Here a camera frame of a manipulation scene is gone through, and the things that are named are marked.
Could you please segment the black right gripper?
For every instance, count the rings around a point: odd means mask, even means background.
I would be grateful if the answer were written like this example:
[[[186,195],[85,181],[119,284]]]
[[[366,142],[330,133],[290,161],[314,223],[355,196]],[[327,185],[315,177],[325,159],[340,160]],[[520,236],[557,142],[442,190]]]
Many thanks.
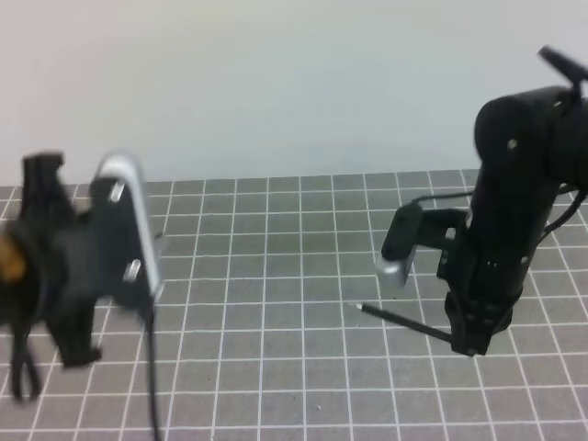
[[[438,268],[448,285],[444,308],[454,352],[483,356],[492,338],[510,326],[532,256],[518,243],[482,246],[467,227],[457,229]]]

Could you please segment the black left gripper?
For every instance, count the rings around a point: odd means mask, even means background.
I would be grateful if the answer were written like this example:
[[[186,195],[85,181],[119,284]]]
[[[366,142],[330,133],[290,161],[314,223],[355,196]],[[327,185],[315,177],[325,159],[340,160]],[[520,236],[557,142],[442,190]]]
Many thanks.
[[[76,211],[59,178],[63,163],[60,153],[24,158],[22,219],[30,226],[33,243],[40,250],[40,319],[50,330],[62,364],[86,367],[101,357],[100,349],[92,343],[96,304],[103,298],[113,298],[103,291],[98,271],[93,268],[96,253],[90,232],[91,184],[89,209]],[[155,303],[143,311],[125,309],[135,312],[144,323],[149,353],[154,351],[154,309]]]

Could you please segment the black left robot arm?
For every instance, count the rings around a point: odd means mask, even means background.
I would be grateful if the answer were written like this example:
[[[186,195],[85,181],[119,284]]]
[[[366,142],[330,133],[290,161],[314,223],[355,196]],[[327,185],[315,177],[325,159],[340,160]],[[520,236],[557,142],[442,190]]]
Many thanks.
[[[59,178],[60,153],[22,161],[17,217],[1,235],[1,322],[23,356],[28,334],[44,323],[67,368],[100,358],[91,333],[96,303],[111,298],[144,320],[162,290],[139,162],[107,155],[76,211]]]

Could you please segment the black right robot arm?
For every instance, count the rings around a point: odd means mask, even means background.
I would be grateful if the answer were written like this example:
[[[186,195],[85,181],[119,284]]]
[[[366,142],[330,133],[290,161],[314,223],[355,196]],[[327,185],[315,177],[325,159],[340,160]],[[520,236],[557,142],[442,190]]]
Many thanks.
[[[451,348],[466,356],[510,325],[561,187],[587,193],[587,69],[550,46],[538,54],[570,86],[502,96],[475,121],[481,168],[442,269]]]

